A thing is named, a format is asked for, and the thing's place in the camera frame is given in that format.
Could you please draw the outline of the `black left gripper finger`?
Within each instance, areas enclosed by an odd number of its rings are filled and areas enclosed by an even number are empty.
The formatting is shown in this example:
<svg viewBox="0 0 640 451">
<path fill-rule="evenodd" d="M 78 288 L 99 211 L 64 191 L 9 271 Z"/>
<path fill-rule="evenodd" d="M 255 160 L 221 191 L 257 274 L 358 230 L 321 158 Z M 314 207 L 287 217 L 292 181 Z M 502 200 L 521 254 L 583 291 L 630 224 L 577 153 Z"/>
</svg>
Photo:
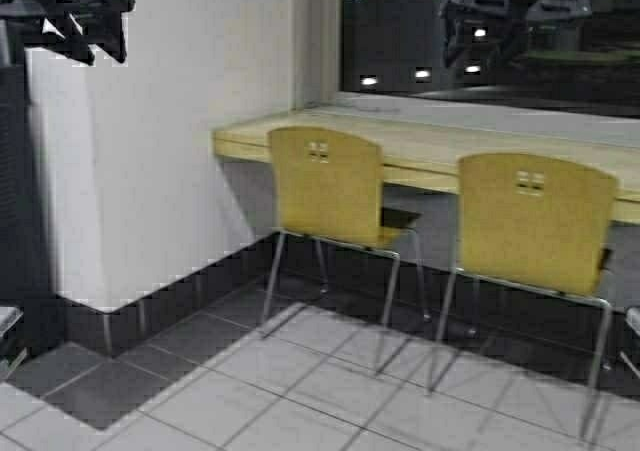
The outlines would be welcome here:
<svg viewBox="0 0 640 451">
<path fill-rule="evenodd" d="M 126 40 L 123 30 L 123 14 L 107 13 L 95 15 L 87 23 L 87 39 L 123 64 L 127 58 Z"/>
<path fill-rule="evenodd" d="M 42 47 L 68 59 L 92 66 L 95 55 L 82 31 L 70 15 L 42 20 Z"/>
</svg>

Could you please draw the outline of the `right robot base block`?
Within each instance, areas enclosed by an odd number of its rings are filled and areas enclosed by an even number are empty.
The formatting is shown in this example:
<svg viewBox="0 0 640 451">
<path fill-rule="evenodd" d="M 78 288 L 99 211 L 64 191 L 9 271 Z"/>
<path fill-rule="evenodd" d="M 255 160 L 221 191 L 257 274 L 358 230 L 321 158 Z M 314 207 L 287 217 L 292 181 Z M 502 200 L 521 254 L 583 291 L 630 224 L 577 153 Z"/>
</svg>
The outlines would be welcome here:
<svg viewBox="0 0 640 451">
<path fill-rule="evenodd" d="M 636 377 L 639 377 L 639 307 L 626 310 L 623 342 L 619 356 Z"/>
</svg>

